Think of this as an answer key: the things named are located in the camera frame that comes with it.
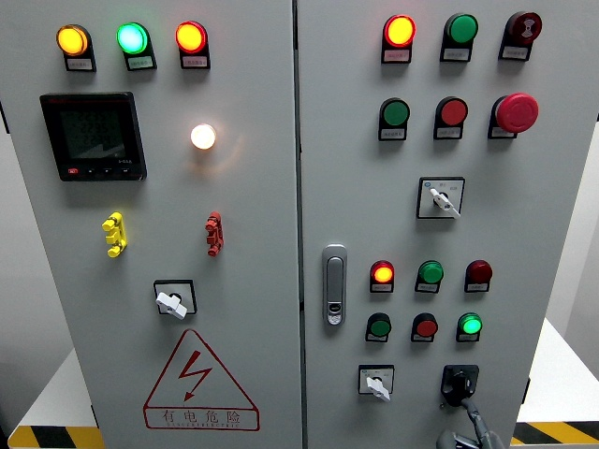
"illuminated red light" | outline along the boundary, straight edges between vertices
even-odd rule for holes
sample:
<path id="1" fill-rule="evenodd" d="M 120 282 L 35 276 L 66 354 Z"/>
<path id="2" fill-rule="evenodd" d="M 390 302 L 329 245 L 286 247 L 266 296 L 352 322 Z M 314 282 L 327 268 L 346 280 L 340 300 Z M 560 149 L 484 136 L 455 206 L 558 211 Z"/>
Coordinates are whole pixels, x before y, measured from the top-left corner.
<path id="1" fill-rule="evenodd" d="M 385 40 L 393 47 L 407 47 L 416 35 L 416 23 L 410 16 L 393 16 L 385 23 Z"/>

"digital power meter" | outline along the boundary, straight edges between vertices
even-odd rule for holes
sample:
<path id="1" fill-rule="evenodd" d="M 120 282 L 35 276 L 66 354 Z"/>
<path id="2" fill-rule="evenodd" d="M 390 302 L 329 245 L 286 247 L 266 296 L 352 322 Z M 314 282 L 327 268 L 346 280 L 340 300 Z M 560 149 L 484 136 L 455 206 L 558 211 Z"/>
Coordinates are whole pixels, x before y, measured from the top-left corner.
<path id="1" fill-rule="evenodd" d="M 39 101 L 62 181 L 146 177 L 133 94 L 45 94 Z"/>

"yellow terminal connector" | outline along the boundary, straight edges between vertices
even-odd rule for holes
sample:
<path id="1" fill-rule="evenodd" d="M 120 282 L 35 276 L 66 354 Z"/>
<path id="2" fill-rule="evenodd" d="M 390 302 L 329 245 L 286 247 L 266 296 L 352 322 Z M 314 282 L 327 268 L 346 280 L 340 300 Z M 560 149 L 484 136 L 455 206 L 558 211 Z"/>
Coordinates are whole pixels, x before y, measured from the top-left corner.
<path id="1" fill-rule="evenodd" d="M 111 245 L 108 251 L 109 257 L 118 257 L 127 246 L 127 237 L 124 233 L 123 215 L 120 212 L 113 212 L 102 224 L 102 229 L 108 233 L 106 236 L 106 242 L 108 245 Z"/>

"red terminal connector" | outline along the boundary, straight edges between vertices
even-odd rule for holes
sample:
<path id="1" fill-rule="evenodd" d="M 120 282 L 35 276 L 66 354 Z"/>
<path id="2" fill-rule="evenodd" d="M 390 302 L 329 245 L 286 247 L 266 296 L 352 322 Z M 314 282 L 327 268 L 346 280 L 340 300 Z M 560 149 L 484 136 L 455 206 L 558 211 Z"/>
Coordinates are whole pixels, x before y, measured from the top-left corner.
<path id="1" fill-rule="evenodd" d="M 223 245 L 225 244 L 225 239 L 223 238 L 223 223 L 221 214 L 216 210 L 211 212 L 210 218 L 206 222 L 205 227 L 208 231 L 206 243 L 210 245 L 208 255 L 210 257 L 216 257 L 216 255 L 221 252 Z"/>

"lightning bolt symbol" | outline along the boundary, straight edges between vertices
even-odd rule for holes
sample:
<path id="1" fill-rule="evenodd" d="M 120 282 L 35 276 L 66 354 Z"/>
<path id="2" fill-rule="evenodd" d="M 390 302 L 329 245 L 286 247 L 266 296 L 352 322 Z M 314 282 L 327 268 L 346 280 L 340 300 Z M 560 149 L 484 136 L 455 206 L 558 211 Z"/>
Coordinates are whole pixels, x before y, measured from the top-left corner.
<path id="1" fill-rule="evenodd" d="M 185 393 L 185 399 L 183 400 L 183 402 L 186 402 L 187 400 L 189 400 L 193 396 L 195 396 L 194 391 L 196 391 L 196 388 L 198 388 L 199 385 L 202 383 L 202 381 L 204 379 L 206 379 L 206 376 L 208 376 L 208 373 L 210 371 L 212 371 L 212 368 L 207 368 L 207 369 L 200 369 L 199 371 L 187 372 L 188 370 L 191 369 L 192 365 L 196 362 L 197 358 L 199 357 L 199 354 L 200 354 L 199 351 L 194 351 L 194 353 L 191 354 L 191 357 L 189 357 L 189 360 L 187 361 L 185 368 L 183 368 L 183 371 L 181 371 L 181 374 L 179 374 L 179 379 L 183 379 L 185 377 L 197 376 L 198 374 L 202 375 L 202 377 L 199 378 L 199 381 L 197 381 L 196 386 L 194 386 L 191 391 L 188 391 Z"/>

